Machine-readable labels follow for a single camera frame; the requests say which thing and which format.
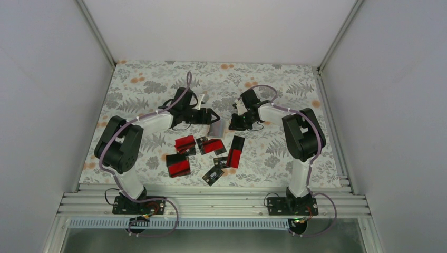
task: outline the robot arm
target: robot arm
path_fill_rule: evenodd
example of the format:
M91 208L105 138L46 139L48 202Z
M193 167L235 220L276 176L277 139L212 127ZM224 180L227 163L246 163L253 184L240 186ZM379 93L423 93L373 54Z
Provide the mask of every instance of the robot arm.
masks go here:
M185 88L181 87L177 90L174 101L184 92ZM121 190L126 192L132 199L144 199L145 188L138 179L135 164L144 135L153 134L175 127L181 122L187 124L212 124L220 119L220 117L209 108L201 108L202 101L206 95L200 95L197 99L196 95L188 90L183 98L168 111L150 116L144 120L138 120L135 124L130 124L118 138L112 143L106 152L103 165L110 166L115 173L114 177L118 181ZM191 99L196 98L197 103L190 105ZM165 109L167 103L160 106L159 109ZM99 158L104 147L116 133L116 131L126 124L126 120L114 116L107 124L96 148L94 154Z
M307 180L309 162L318 151L318 140L310 124L293 110L281 110L268 100L261 101L253 90L244 92L234 107L238 113L231 116L231 130L252 129L253 123L257 121L268 121L284 128L287 149L294 158L291 180L286 190L286 206L290 213L298 213L306 205L313 206L312 202L315 200L307 189ZM326 139L312 109L305 108L299 113L311 120L318 132L321 146L324 147Z

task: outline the floral tablecloth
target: floral tablecloth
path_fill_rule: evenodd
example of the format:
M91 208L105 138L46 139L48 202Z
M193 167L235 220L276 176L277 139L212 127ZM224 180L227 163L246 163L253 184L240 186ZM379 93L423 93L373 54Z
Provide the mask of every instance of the floral tablecloth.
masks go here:
M172 98L178 87L186 86L186 73L192 72L191 89L195 94L207 93L203 107L212 108L227 125L235 99L249 87L269 84L278 90L276 103L294 109L314 110L325 133L327 145L317 159L311 177L314 187L340 187L332 154L331 140L323 117L322 104L316 90L310 66L279 64L241 64L174 61L120 61L108 90L100 120L96 126L80 183L111 183L111 176L98 167L94 148L110 117L118 115L133 119L152 112ZM260 87L255 90L261 100L271 99L273 91ZM235 132L226 128L223 139L229 150L234 135L245 139L238 169L224 169L224 175L213 186L285 187L290 180L292 157L289 154L281 126L263 123L257 132ZM180 124L176 129L184 129ZM140 180L147 184L208 186L202 176L212 167L214 153L190 157L191 175L170 178L166 155L174 154L175 140L194 135L205 136L207 126L192 125L185 131L166 130L143 137L135 168Z

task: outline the white object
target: white object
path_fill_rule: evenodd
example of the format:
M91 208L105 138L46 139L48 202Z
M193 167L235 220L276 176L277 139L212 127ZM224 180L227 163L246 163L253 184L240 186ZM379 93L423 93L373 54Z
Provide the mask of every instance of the white object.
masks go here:
M153 134L162 130L169 129L172 126L174 116L169 112L158 113L146 119L140 119L135 123L144 128L143 136Z
M203 98L205 97L205 94L200 94L197 96L197 105L193 107L193 109L200 110L200 107L202 106Z
M247 108L245 108L242 99L241 100L236 99L236 109L238 111L238 115L242 115L244 112L247 111Z
M137 171L133 168L123 174L116 174L116 178L123 190L133 199L138 198L144 190L143 184L138 179Z
M293 161L289 190L295 197L303 197L309 193L306 185L309 161L310 159L307 159L305 162L301 162L298 159Z

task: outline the wire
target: wire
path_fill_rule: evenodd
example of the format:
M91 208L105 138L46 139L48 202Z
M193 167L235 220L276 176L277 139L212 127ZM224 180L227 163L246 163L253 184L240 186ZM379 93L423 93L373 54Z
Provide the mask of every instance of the wire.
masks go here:
M256 130L250 130L250 129L247 129L247 131L248 131L248 132L256 132L256 131L259 131L259 130L262 130L262 129L264 129L264 126L263 126L263 125L261 125L261 124L259 124L259 121L258 121L257 123L258 123L258 125L260 125L260 126L261 126L261 128L260 128L260 129L256 129Z
M189 124L189 126L187 128L185 128L185 129L174 129L174 128L171 128L171 129L174 130L174 131L184 131L184 130L187 130L191 125L192 124Z
M310 220L312 220L312 217L313 217L314 215L312 214L312 210L310 209L309 206L306 206L306 208L307 208L307 210L309 211L309 219L308 219L307 221L310 221Z
M190 105L191 108L193 108L193 107L195 107L197 104L199 104L199 100L197 99L197 96L196 96L196 94L195 94L194 92L192 93L192 96L194 96L194 98L196 99L196 103L193 104L193 105Z
M264 201L263 201L265 207L268 207L268 206L265 204L265 200L267 199L267 197L268 197L270 194L275 194L276 196L278 196L278 198L281 198L277 193L274 193L274 192L269 192L269 193L267 193L267 195L264 197Z
M107 202L107 204L109 204L109 205L111 205L111 206L114 206L114 204L110 204L109 200L107 199L107 191L109 191L109 190L116 190L116 191L119 191L120 189L118 189L118 188L108 188L108 189L104 192L105 202Z
M169 199L164 199L164 198L151 198L151 199L145 199L145 200L136 200L136 199L132 199L126 192L123 192L123 194L126 197L128 197L130 200L132 200L133 202L136 202L136 203L145 203L145 202L150 202L150 201L155 201L155 200L164 200L167 203L171 204L172 207L174 208L174 210L176 211L176 223L174 223L174 227L171 230L169 230L168 232L162 233L161 235L139 235L137 233L133 233L132 231L130 231L130 227L132 227L135 223L138 223L138 222L142 222L142 221L146 222L145 220L134 220L134 221L130 222L129 226L127 227L127 232L130 235L134 235L137 237L146 237L146 238L160 238L160 237L168 236L176 230L177 226L179 225L179 210L177 209L176 205L174 205L174 203L172 203L172 201L170 201Z
M146 204L146 207L155 206L154 213L152 215L156 215L158 210L160 209L160 206L156 202L150 202Z

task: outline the aluminum frame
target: aluminum frame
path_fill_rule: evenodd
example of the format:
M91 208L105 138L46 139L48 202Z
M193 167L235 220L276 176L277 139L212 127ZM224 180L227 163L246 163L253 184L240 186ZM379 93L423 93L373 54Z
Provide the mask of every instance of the aluminum frame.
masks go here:
M341 188L313 188L333 198L340 218L367 218L371 216L365 196L354 196L348 180ZM104 192L115 188L114 184L81 184L77 193L65 193L57 216L65 217L110 217L111 212L104 200ZM301 216L269 216L263 200L269 192L284 196L285 188L277 187L189 187L146 186L149 196L164 196L172 200L183 218L299 218ZM116 192L107 192L108 198ZM334 210L323 196L317 196L320 214L315 218L330 218ZM163 217L175 217L174 209L166 204Z
M93 20L92 15L89 12L89 9L87 8L84 0L75 0L79 10L81 11L82 15L85 18L85 21L88 23L90 30L92 31L93 35L96 38L96 41L98 42L99 46L101 47L102 52L104 53L104 57L109 61L112 68L115 68L115 60L113 59L112 53L110 52L109 48L107 47L107 44L104 41L104 38L102 37L97 25L95 24L95 21Z
M329 195L337 206L339 218L357 218L365 248L368 253L382 252L374 222L365 196L353 195L348 177L341 176L341 188L313 188L315 192ZM104 191L116 187L114 184L81 184L77 192L65 193L46 242L44 252L60 252L63 249L67 229L73 219L117 220L135 215L113 215L111 206L104 200ZM278 187L190 187L190 186L146 186L148 195L165 196L172 200L182 219L188 220L241 220L284 221L287 218L301 216L269 216L263 205L269 192L284 196L285 189ZM116 192L109 191L107 197L113 198ZM334 210L331 203L317 196L320 214L316 219L331 218ZM172 220L175 217L172 207L167 204L165 214L154 218Z
M326 128L328 129L329 138L331 140L332 153L334 154L334 160L337 167L337 172L340 175L349 178L350 182L349 185L351 186L352 193L355 195L359 193L358 187L353 177L351 177L352 175L351 170L346 163L343 148L337 133L337 127L335 125L334 117L332 115L331 106L329 104L326 89L324 87L322 73L318 71L318 68L316 67L312 67L312 71L314 74L315 83L317 84L318 96L320 97L320 100L323 103L323 114L325 117L325 122L327 124Z

